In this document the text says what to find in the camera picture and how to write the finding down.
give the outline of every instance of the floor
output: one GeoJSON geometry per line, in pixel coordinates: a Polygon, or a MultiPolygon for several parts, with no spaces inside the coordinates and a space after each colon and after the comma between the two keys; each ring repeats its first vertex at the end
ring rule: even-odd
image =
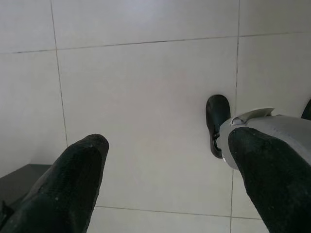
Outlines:
{"type": "Polygon", "coordinates": [[[101,133],[88,233],[267,233],[209,151],[205,103],[300,116],[310,13],[309,0],[2,0],[0,176],[101,133]]]}

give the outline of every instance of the gray garment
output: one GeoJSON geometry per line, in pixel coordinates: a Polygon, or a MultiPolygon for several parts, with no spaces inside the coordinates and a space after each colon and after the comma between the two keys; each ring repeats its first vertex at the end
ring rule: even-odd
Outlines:
{"type": "Polygon", "coordinates": [[[238,169],[229,150],[228,137],[238,127],[249,127],[276,137],[292,147],[311,165],[311,121],[290,116],[270,116],[272,109],[259,109],[231,118],[220,127],[219,146],[224,160],[238,169]]]}

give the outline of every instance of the foot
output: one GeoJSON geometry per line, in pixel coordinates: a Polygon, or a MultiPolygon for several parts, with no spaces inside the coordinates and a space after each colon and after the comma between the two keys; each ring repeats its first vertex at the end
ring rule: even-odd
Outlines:
{"type": "Polygon", "coordinates": [[[311,100],[307,104],[303,114],[301,116],[302,119],[311,120],[311,100]]]}
{"type": "Polygon", "coordinates": [[[206,103],[206,123],[209,130],[210,149],[217,158],[222,158],[222,150],[218,148],[220,126],[230,118],[230,105],[222,95],[211,96],[206,103]]]}

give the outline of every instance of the white floor tile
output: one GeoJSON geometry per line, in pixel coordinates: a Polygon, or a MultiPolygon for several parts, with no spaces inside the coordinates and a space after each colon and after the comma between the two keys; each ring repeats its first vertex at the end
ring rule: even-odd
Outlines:
{"type": "Polygon", "coordinates": [[[269,233],[262,220],[232,218],[231,233],[269,233]]]}
{"type": "Polygon", "coordinates": [[[240,38],[237,112],[300,117],[311,98],[311,33],[240,38]]]}
{"type": "Polygon", "coordinates": [[[231,169],[213,157],[205,104],[234,109],[235,38],[62,50],[68,139],[110,143],[97,205],[230,215],[231,169]]]}
{"type": "Polygon", "coordinates": [[[311,31],[310,0],[241,0],[240,35],[311,31]]]}
{"type": "Polygon", "coordinates": [[[0,55],[0,177],[66,147],[54,51],[0,55]]]}
{"type": "Polygon", "coordinates": [[[234,170],[233,175],[232,216],[260,218],[258,211],[246,193],[243,178],[237,170],[234,170]]]}
{"type": "Polygon", "coordinates": [[[230,218],[95,207],[87,233],[229,233],[230,218]]]}
{"type": "Polygon", "coordinates": [[[232,36],[238,0],[53,0],[57,46],[232,36]]]}
{"type": "Polygon", "coordinates": [[[0,53],[55,48],[49,0],[0,1],[0,53]]]}

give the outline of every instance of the shoe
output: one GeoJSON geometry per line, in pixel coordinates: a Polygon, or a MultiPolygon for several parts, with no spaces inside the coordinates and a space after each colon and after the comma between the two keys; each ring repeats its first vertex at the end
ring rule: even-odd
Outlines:
{"type": "Polygon", "coordinates": [[[303,114],[301,116],[302,119],[311,120],[311,100],[307,104],[303,114]]]}
{"type": "Polygon", "coordinates": [[[217,158],[223,158],[222,150],[217,147],[220,126],[230,118],[230,105],[222,95],[211,96],[206,103],[206,124],[209,130],[210,149],[217,158]]]}

